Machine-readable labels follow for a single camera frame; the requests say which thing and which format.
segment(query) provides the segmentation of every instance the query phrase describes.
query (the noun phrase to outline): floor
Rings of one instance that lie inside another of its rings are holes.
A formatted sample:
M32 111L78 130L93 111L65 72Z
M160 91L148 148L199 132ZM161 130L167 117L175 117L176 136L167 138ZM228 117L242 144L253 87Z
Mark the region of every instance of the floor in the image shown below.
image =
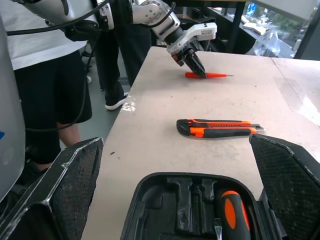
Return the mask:
M100 90L98 79L96 61L94 58L91 60L92 67L90 68L89 76L92 82L89 84L90 100L92 106L92 118L84 123L79 124L79 131L82 140L103 137L106 140L117 116L119 110L107 111L105 108L105 95ZM130 86L126 81L127 73L122 56L119 54L118 66L120 71L120 82L125 92L129 92Z

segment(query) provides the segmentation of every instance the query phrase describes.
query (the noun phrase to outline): robotic arm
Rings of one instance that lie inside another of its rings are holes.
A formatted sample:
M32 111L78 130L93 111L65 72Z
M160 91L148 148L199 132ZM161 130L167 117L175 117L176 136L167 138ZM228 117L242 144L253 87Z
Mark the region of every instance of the robotic arm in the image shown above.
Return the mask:
M215 23L197 24L183 31L178 17L162 0L12 0L23 4L34 14L45 19L48 25L60 25L76 20L94 7L103 5L97 14L63 29L73 41L87 40L101 29L108 31L125 24L141 24L152 29L167 43L167 51L180 65L186 63L201 78L206 78L205 68L196 55L197 41L216 38Z

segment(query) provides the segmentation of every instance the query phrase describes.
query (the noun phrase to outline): black shorts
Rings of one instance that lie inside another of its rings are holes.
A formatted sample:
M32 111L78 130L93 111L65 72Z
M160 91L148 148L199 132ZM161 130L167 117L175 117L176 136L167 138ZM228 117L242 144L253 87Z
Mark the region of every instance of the black shorts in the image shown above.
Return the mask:
M26 128L52 129L57 127L57 122L69 124L76 119L81 110L86 80L79 51L15 70L14 75ZM87 83L85 87L84 109L77 123L92 116ZM26 131L25 141L26 147L37 149L34 161L39 164L52 163L61 151L57 131Z

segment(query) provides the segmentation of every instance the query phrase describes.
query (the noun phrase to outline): tool case compartment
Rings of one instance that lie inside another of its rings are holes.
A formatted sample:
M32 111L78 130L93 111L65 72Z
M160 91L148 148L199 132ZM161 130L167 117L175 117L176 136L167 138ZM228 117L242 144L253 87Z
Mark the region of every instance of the tool case compartment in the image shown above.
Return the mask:
M250 143L264 184L259 201L230 177L153 173L137 185L120 239L217 240L215 218L223 210L217 193L223 189L240 195L251 240L319 240L320 177L306 167L320 174L318 162L301 146L282 139L255 134ZM222 224L222 239L227 240L224 231Z

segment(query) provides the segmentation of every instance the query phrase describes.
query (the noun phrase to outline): orange screwdriver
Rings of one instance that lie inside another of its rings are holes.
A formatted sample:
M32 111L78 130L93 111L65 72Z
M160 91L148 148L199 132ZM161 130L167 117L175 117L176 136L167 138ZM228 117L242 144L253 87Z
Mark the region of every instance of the orange screwdriver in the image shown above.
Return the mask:
M222 190L219 193L217 203L225 239L250 240L249 219L239 193L233 190Z
M228 75L225 73L213 73L213 72L207 72L206 74L206 78L225 78L225 77L232 77L233 75ZM190 79L200 79L200 77L198 75L196 75L193 72L185 72L185 77L186 78L190 78Z

